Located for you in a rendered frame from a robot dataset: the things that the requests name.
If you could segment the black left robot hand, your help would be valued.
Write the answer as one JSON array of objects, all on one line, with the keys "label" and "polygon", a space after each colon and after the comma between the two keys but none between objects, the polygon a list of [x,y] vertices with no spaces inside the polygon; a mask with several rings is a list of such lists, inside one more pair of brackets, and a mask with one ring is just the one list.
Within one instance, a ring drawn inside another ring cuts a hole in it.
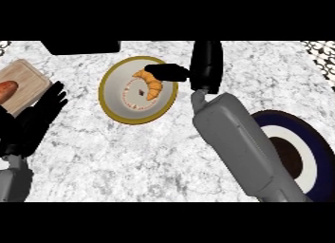
[{"label": "black left robot hand", "polygon": [[44,91],[34,106],[16,117],[0,105],[0,158],[7,155],[29,157],[40,146],[49,125],[68,103],[63,84],[56,82]]}]

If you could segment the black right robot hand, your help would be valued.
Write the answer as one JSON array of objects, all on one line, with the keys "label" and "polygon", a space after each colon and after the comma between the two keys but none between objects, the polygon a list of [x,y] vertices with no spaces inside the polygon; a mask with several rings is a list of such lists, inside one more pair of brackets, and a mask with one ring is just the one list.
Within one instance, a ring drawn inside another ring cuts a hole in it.
[{"label": "black right robot hand", "polygon": [[193,91],[218,92],[223,76],[223,47],[218,41],[196,41],[192,48],[189,68],[177,64],[146,65],[144,70],[165,82],[189,81]]}]

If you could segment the golden croissant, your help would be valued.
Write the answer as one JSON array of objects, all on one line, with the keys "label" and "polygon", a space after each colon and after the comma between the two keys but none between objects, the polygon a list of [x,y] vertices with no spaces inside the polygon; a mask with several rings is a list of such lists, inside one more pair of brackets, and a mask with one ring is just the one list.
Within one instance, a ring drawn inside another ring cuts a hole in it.
[{"label": "golden croissant", "polygon": [[147,72],[144,69],[140,69],[134,74],[134,78],[140,78],[146,85],[147,85],[147,98],[146,100],[150,101],[153,98],[158,97],[158,94],[162,89],[162,82],[153,77],[153,74]]}]

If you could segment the white plate with yellow rim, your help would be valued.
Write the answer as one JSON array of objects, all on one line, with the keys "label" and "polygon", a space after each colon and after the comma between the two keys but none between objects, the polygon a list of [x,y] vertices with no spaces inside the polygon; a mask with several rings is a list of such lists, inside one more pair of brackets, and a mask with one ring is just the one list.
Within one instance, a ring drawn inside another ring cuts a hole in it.
[{"label": "white plate with yellow rim", "polygon": [[146,65],[162,64],[150,56],[128,57],[108,69],[97,88],[100,108],[109,118],[124,124],[143,124],[158,119],[168,111],[177,98],[178,84],[161,83],[161,91],[147,99],[149,87],[133,74]]}]

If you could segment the dark blue and white bowl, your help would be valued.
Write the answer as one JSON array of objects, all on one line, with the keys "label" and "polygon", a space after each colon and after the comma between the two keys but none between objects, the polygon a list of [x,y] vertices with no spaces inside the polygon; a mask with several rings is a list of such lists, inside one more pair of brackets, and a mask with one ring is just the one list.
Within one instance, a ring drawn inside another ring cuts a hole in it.
[{"label": "dark blue and white bowl", "polygon": [[314,127],[292,114],[252,114],[293,181],[314,202],[335,202],[335,154]]}]

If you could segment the wooden cutting board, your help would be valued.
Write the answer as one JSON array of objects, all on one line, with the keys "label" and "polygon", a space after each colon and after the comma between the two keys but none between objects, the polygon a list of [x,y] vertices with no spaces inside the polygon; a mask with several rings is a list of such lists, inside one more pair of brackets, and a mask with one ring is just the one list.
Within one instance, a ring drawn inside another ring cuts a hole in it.
[{"label": "wooden cutting board", "polygon": [[1,106],[16,116],[23,108],[40,99],[52,82],[23,59],[13,61],[0,70],[0,83],[6,81],[15,81],[18,89]]}]

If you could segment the reddish brown sweet potato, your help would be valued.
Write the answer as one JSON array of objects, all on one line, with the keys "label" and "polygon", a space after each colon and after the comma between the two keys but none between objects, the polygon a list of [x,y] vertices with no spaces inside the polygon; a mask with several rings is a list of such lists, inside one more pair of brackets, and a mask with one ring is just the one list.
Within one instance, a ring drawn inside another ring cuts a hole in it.
[{"label": "reddish brown sweet potato", "polygon": [[0,83],[0,104],[12,97],[18,89],[18,83],[15,81],[6,81]]}]

